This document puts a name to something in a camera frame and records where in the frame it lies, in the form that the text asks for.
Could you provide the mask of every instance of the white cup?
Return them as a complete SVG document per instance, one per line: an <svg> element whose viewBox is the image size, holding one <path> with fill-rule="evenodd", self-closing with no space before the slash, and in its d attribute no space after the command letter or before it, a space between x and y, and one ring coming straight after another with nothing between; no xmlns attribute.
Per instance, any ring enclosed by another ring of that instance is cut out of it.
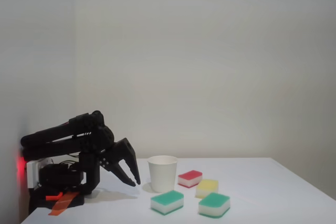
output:
<svg viewBox="0 0 336 224"><path fill-rule="evenodd" d="M152 189L157 193L174 190L177 158L154 156L147 159L151 174Z"/></svg>

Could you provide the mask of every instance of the power outlet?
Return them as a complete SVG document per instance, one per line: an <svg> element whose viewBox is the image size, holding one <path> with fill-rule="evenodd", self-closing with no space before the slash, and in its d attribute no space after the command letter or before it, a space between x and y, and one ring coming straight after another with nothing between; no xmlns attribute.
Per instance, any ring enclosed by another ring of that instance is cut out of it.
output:
<svg viewBox="0 0 336 224"><path fill-rule="evenodd" d="M27 185L28 188L34 189L39 183L38 172L41 168L51 164L51 158L43 158L36 161L29 161L27 163Z"/></svg>

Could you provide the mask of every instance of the white wall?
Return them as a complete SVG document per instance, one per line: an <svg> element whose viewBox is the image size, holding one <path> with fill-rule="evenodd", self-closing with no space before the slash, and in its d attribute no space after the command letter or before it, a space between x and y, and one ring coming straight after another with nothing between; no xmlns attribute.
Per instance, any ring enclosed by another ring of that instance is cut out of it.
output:
<svg viewBox="0 0 336 224"><path fill-rule="evenodd" d="M139 157L272 157L336 198L335 0L76 0L78 113Z"/></svg>
<svg viewBox="0 0 336 224"><path fill-rule="evenodd" d="M74 0L0 0L1 223L27 215L20 138L76 112L74 11Z"/></svg>

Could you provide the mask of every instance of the white table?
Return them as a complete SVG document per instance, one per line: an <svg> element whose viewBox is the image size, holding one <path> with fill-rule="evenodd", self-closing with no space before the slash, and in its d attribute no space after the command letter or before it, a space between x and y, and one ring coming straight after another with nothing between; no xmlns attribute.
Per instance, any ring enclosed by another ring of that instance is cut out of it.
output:
<svg viewBox="0 0 336 224"><path fill-rule="evenodd" d="M138 160L141 186L130 187L101 170L101 182L83 206L60 216L38 208L23 224L124 224L124 223L248 223L335 224L336 201L271 158L180 158L177 174L195 169L203 178L218 179L219 192L231 196L231 209L220 219L197 214L195 187L179 185L184 207L167 216L150 209L154 195L145 159Z"/></svg>

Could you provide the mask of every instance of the robotic arm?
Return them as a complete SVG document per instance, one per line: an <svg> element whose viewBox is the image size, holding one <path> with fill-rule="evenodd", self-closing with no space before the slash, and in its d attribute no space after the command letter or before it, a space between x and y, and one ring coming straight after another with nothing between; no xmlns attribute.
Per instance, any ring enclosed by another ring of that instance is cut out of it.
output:
<svg viewBox="0 0 336 224"><path fill-rule="evenodd" d="M24 136L21 145L27 162L79 152L79 162L70 167L66 164L49 164L40 170L42 187L90 194L100 181L99 166L114 173L125 184L135 186L135 182L119 165L122 159L129 166L137 184L140 184L134 149L126 138L114 142L114 135L105 126L100 111L79 115L60 126ZM83 172L87 178L85 184L80 183Z"/></svg>

